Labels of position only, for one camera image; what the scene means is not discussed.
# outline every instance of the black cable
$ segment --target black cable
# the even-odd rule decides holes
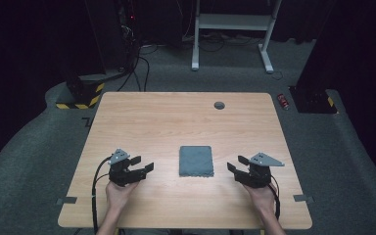
[[[279,220],[279,216],[280,216],[280,199],[279,199],[280,189],[279,189],[279,184],[277,183],[277,180],[273,177],[273,175],[271,177],[276,182],[277,194],[276,194],[276,191],[274,191],[273,187],[270,186],[270,184],[268,184],[267,186],[270,189],[270,191],[273,193],[274,201],[276,203],[276,211],[275,211],[274,215],[276,216],[277,220]]]
[[[194,13],[194,0],[191,0],[191,13],[190,13],[190,17],[189,17],[189,23],[188,23],[188,26],[187,26],[187,30],[185,31],[185,34],[182,36],[182,38],[185,38],[188,34],[188,31],[189,31],[190,26],[191,26],[192,15],[194,15],[193,13]]]
[[[152,54],[152,53],[158,51],[158,49],[160,48],[160,46],[158,46],[157,43],[155,43],[154,45],[155,45],[155,49],[153,51],[140,53],[140,55],[149,55],[149,54]]]
[[[134,71],[133,74],[135,75],[135,79],[136,79],[136,83],[137,83],[137,87],[139,91],[142,91],[140,88],[139,76],[136,74],[136,71]]]
[[[108,161],[111,157],[105,158],[102,160],[102,162],[99,164],[97,167],[96,173],[94,174],[94,179],[93,179],[93,185],[91,187],[91,209],[93,212],[93,229],[94,229],[94,234],[97,233],[99,230],[99,225],[97,224],[97,205],[96,205],[96,183],[97,183],[97,176],[99,174],[100,168],[102,165]]]
[[[193,41],[183,41],[182,42],[182,50],[192,50],[192,47],[194,46]]]
[[[117,91],[120,91],[121,88],[123,88],[123,86],[126,84],[127,80],[132,76],[132,74],[133,74],[133,67],[132,67],[131,72],[130,72],[129,75],[127,76],[126,80],[125,80],[124,83],[121,85],[121,87],[118,88]]]
[[[148,66],[148,69],[146,70],[146,76],[145,76],[145,85],[143,87],[143,91],[146,91],[146,84],[148,83],[148,75],[149,75],[149,71],[150,71],[151,67],[149,66],[148,60],[146,60],[143,57],[139,57],[139,59],[141,59],[142,61],[145,61],[146,65]]]
[[[252,40],[253,40],[253,38],[250,37],[249,39],[247,39],[247,41],[244,41],[244,42],[229,42],[229,41],[225,41],[225,43],[227,45],[230,45],[230,46],[247,46],[247,45],[252,45],[252,44],[255,44],[255,43],[259,43],[258,41],[250,43]]]
[[[206,41],[209,43],[221,43],[221,45],[214,50],[205,49],[204,47],[201,47],[200,45],[198,46],[201,50],[206,51],[206,52],[217,52],[221,50],[225,45],[225,40],[221,36],[219,36],[219,38],[217,39],[207,39]]]
[[[77,230],[75,230],[73,235],[77,235],[81,230],[82,230],[82,228],[77,228]]]
[[[96,180],[96,183],[97,183],[97,181],[99,181],[99,179],[101,179],[101,178],[103,178],[103,177],[105,177],[107,175],[109,175],[109,174],[108,173],[107,174],[103,174],[102,176],[98,177],[97,180]]]

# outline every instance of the electrical cable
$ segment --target electrical cable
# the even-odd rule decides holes
[[[181,17],[184,17],[184,15],[182,14],[182,9],[181,9],[181,6],[179,5],[178,0],[175,0],[175,2],[176,2],[176,4],[178,5],[179,13],[181,14]]]
[[[105,177],[105,176],[107,176],[107,175],[108,175],[108,174],[103,174],[102,176],[98,177],[97,180],[96,180],[96,183],[97,183],[97,181],[99,181],[99,179],[101,179],[101,178],[103,178],[103,177]]]
[[[188,27],[187,27],[187,30],[185,31],[185,34],[182,36],[182,38],[185,38],[188,31],[189,31],[189,28],[191,26],[191,21],[192,21],[192,14],[194,12],[194,0],[191,0],[191,13],[190,13],[190,17],[189,17],[189,23],[188,23]]]
[[[194,43],[191,41],[183,41],[182,42],[182,50],[192,50]]]
[[[92,209],[92,213],[93,213],[93,229],[94,229],[94,234],[96,234],[97,231],[99,230],[99,225],[97,224],[97,205],[96,205],[96,183],[97,183],[97,180],[99,180],[97,178],[97,176],[99,174],[99,171],[100,171],[100,168],[102,167],[102,165],[105,162],[107,162],[110,158],[111,157],[107,157],[104,160],[102,160],[102,162],[97,167],[96,173],[94,174],[93,185],[91,187],[91,209]]]
[[[214,4],[215,4],[215,0],[213,0],[213,1],[212,1],[212,5],[211,5],[211,10],[210,10],[210,14],[212,14],[212,12],[213,12],[213,6],[214,6]]]
[[[270,189],[270,191],[273,193],[274,201],[276,203],[276,211],[275,211],[274,215],[276,216],[277,220],[279,220],[279,216],[280,216],[280,199],[279,199],[280,189],[279,189],[279,184],[277,183],[277,180],[273,177],[273,175],[271,177],[276,182],[277,193],[276,193],[276,191],[274,191],[273,187],[270,186],[270,184],[268,184],[267,186]]]
[[[224,41],[224,39],[221,37],[221,36],[219,36],[219,38],[218,38],[219,40],[211,40],[211,39],[207,39],[206,41],[207,42],[209,42],[209,43],[221,43],[221,46],[220,47],[218,47],[218,48],[216,48],[216,49],[214,49],[214,50],[209,50],[209,49],[205,49],[204,47],[201,47],[201,46],[199,46],[199,48],[201,49],[201,50],[203,50],[203,51],[206,51],[206,52],[217,52],[217,51],[219,51],[219,50],[221,50],[223,47],[224,47],[224,45],[225,45],[225,41]]]
[[[145,85],[143,87],[143,91],[146,91],[146,85],[148,83],[148,75],[149,75],[149,71],[151,69],[150,65],[149,65],[149,62],[148,60],[146,60],[145,58],[143,57],[139,57],[139,59],[141,59],[142,61],[146,62],[146,65],[148,66],[148,69],[146,70],[146,76],[145,76]]]
[[[82,228],[77,228],[77,230],[75,230],[73,235],[77,235],[81,230],[82,230]]]
[[[126,80],[124,81],[124,83],[121,85],[121,87],[118,88],[117,91],[120,91],[121,88],[123,88],[123,86],[126,84],[127,80],[132,76],[133,72],[130,72],[129,75],[127,76]]]
[[[134,37],[133,30],[130,29],[130,27],[122,25],[121,28],[126,29],[126,34],[124,35],[124,39],[126,39],[129,36],[129,32],[131,32],[131,37],[130,38]]]
[[[134,71],[133,74],[135,75],[135,79],[136,79],[136,83],[137,83],[137,87],[139,91],[142,91],[140,88],[139,76],[136,74],[136,71]]]
[[[230,46],[248,46],[248,45],[258,44],[262,41],[262,38],[259,38],[258,40],[253,41],[254,39],[257,39],[257,38],[249,37],[247,41],[245,42],[230,42],[228,40],[225,40],[225,43],[226,45],[230,45]]]
[[[159,46],[158,44],[153,44],[153,45],[148,45],[148,46],[142,46],[141,49],[142,49],[142,48],[152,47],[152,46],[155,46],[155,49],[154,49],[153,51],[151,51],[151,52],[140,53],[140,55],[149,55],[149,54],[152,54],[152,53],[158,51],[158,49],[160,48],[160,46]]]

